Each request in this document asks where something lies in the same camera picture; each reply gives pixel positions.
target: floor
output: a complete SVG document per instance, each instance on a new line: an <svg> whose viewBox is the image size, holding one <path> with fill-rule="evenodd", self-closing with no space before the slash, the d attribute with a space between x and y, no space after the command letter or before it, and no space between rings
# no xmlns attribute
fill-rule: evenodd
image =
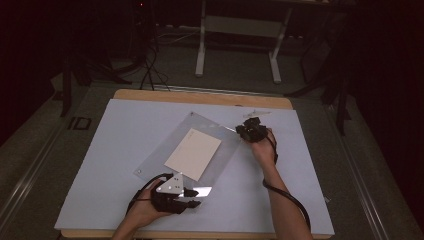
<svg viewBox="0 0 424 240"><path fill-rule="evenodd" d="M184 29L179 35L172 31L160 32L159 52L152 68L156 90L283 97L305 86L300 64L304 48L299 39L284 42L278 56L283 83L276 85L264 48L214 41L207 43L204 76L196 77L197 30ZM155 59L152 51L148 59ZM90 87L73 82L73 107L66 117L59 117L61 102L50 99L1 147L0 239L59 236L53 226L107 101L117 89L140 88L145 72L142 68L123 76L131 85L115 84L96 74ZM291 100L328 199L336 231L331 239L424 239L355 99L349 97L351 119L345 121L346 136L341 136L334 124L334 106L321 104L321 93L322 89L317 89ZM67 129L72 117L91 118L90 129Z"/></svg>

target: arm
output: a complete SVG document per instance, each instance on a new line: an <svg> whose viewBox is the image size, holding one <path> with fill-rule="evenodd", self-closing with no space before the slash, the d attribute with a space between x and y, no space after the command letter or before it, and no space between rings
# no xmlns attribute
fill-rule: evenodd
<svg viewBox="0 0 424 240"><path fill-rule="evenodd" d="M273 134L268 134L275 144ZM276 188L288 192L274 163L274 149L267 139L250 143L252 153L262 168L265 181ZM268 191L271 214L278 239L312 239L309 228L299 208L289 199L274 191Z"/></svg>
<svg viewBox="0 0 424 240"><path fill-rule="evenodd" d="M153 182L151 186L155 186L158 181L160 180L158 179ZM147 201L134 202L134 205L113 234L112 240L132 239L137 229L149 225L160 217L171 215L168 212L156 211L152 203L148 200L150 199L150 188L146 188L138 199L146 199Z"/></svg>

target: dark background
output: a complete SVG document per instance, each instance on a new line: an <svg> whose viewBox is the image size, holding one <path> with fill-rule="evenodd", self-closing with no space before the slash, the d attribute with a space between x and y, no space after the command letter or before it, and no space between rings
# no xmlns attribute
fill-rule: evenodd
<svg viewBox="0 0 424 240"><path fill-rule="evenodd" d="M157 1L157 22L198 26L199 2ZM90 14L96 5L88 3L0 2L0 145L52 96L50 79L61 72L61 61L71 49L69 41L74 33L98 29ZM350 68L346 71L351 80L349 92L357 99L407 203L424 229L424 212L420 211L420 201L424 199L423 4L392 0L365 1L362 5L368 8L348 22L348 37L339 42L341 53L351 52L352 48L355 52L349 55ZM106 14L112 11L104 7L101 9ZM258 14L279 16L278 12ZM132 18L124 15L120 16L124 24L131 23ZM290 26L292 34L307 34L308 24L313 24L310 19L296 15L297 26ZM121 43L128 44L125 32L119 35L123 37ZM346 60L343 54L339 56L341 61Z"/></svg>

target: white board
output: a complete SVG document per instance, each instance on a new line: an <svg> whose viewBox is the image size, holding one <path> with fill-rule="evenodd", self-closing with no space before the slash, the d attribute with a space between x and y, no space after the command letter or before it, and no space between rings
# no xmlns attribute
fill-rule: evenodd
<svg viewBox="0 0 424 240"><path fill-rule="evenodd" d="M140 163L190 112L234 129L253 110L271 112L261 124L278 141L280 171L291 194L307 209L313 234L334 229L294 110L110 100L62 207L56 229L113 230L145 182L133 174ZM240 144L212 192L196 209L161 218L146 230L273 233L262 172L250 148Z"/></svg>

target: transparent plastic sheet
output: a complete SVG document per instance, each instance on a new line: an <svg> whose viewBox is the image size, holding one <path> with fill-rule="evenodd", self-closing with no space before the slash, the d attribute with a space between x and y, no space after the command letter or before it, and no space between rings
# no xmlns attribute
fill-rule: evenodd
<svg viewBox="0 0 424 240"><path fill-rule="evenodd" d="M177 126L167 139L165 139L153 151L153 153L150 154L137 169L135 169L134 174L145 181L149 181L162 173L172 172L175 174L176 171L164 164L191 128L221 140L221 144L207 165L199 181L184 177L184 186L187 188L213 188L216 180L232 158L241 141L238 134L234 131L231 131L228 128L194 112L188 114L188 116Z"/></svg>

